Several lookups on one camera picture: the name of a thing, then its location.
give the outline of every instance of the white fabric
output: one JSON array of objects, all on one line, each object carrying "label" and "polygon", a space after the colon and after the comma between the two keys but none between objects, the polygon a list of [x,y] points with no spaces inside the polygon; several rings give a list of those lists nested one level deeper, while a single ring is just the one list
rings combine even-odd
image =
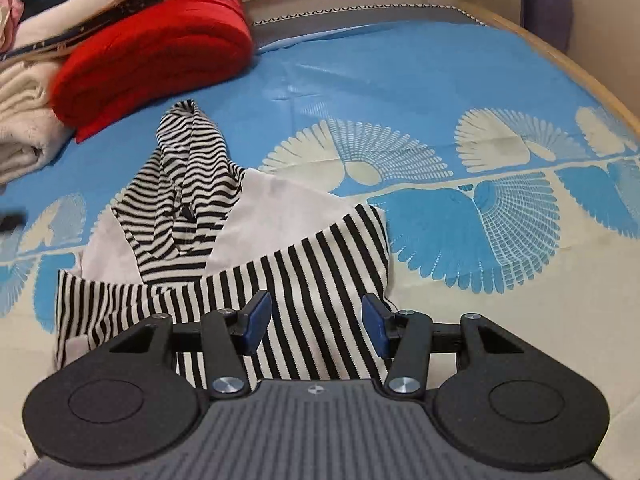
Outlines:
[{"label": "white fabric", "polygon": [[[248,169],[242,193],[216,238],[204,275],[245,264],[338,221],[353,202]],[[71,273],[93,282],[142,284],[136,257],[111,207],[97,222]]]},{"label": "white fabric", "polygon": [[136,257],[110,206],[100,213],[71,273],[92,282],[142,283]]},{"label": "white fabric", "polygon": [[0,123],[25,110],[49,102],[49,83],[60,70],[54,61],[21,61],[0,72]]},{"label": "white fabric", "polygon": [[248,169],[242,193],[216,238],[205,275],[217,274],[295,244],[350,213],[338,196]]},{"label": "white fabric", "polygon": [[0,122],[0,184],[42,168],[68,141],[71,130],[51,108],[20,112]]},{"label": "white fabric", "polygon": [[20,24],[14,48],[59,35],[120,0],[67,0]]},{"label": "white fabric", "polygon": [[89,350],[89,338],[86,334],[67,339],[65,342],[66,362],[71,364],[76,359],[88,353]]}]

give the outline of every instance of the silver screw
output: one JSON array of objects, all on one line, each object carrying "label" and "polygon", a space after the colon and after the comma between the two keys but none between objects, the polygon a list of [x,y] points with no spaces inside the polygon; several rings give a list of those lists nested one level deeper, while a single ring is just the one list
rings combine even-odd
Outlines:
[{"label": "silver screw", "polygon": [[413,377],[396,377],[391,379],[389,387],[396,394],[412,394],[420,389],[420,383]]},{"label": "silver screw", "polygon": [[244,387],[244,381],[237,377],[220,377],[213,381],[213,389],[219,394],[234,394]]}]

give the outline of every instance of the bed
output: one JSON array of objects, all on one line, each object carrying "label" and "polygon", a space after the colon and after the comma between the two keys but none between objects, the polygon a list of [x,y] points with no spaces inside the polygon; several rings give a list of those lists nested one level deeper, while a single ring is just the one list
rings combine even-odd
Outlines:
[{"label": "bed", "polygon": [[[596,463],[637,480],[640,128],[566,58],[504,28],[429,5],[263,20],[244,75],[155,102],[10,184],[2,208],[28,224],[0,240],[0,478],[33,459],[20,409],[52,369],[58,269],[190,97],[238,164],[385,211],[393,304],[439,322],[479,312],[593,381],[611,412]],[[454,370],[432,358],[430,385]]]}]

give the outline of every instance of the blue bedsheet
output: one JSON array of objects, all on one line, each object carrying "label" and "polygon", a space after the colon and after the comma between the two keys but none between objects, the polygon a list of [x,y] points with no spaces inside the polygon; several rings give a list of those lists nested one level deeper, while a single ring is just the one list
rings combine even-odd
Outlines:
[{"label": "blue bedsheet", "polygon": [[25,208],[29,224],[0,245],[0,317],[32,279],[52,330],[57,269],[187,96],[238,164],[314,174],[379,205],[400,262],[469,294],[511,290],[553,258],[562,211],[550,172],[594,221],[640,235],[638,145],[593,97],[510,33],[399,22],[267,49],[242,77],[157,102],[9,184],[1,206]]}]

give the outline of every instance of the red blanket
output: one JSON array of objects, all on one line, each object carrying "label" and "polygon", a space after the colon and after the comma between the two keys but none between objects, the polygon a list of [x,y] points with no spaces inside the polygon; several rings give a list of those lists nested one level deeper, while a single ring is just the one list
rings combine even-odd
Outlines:
[{"label": "red blanket", "polygon": [[78,46],[52,83],[52,108],[82,142],[154,99],[237,75],[253,49],[240,0],[168,0]]}]

